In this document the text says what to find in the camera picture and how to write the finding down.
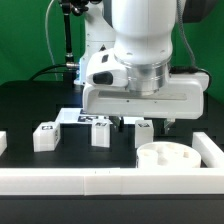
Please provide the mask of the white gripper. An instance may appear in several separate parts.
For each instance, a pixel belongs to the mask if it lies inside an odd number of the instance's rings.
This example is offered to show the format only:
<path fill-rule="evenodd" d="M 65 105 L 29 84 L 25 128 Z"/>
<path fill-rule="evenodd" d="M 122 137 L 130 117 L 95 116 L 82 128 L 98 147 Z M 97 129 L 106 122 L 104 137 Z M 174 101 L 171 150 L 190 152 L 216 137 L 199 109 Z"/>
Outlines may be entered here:
<path fill-rule="evenodd" d="M 167 65 L 125 65 L 109 49 L 89 60 L 83 109 L 89 114 L 110 116 L 119 132 L 124 127 L 122 117 L 165 118 L 167 134 L 175 119 L 197 119 L 203 114 L 203 93 L 209 81 L 205 72 L 171 74 Z"/>

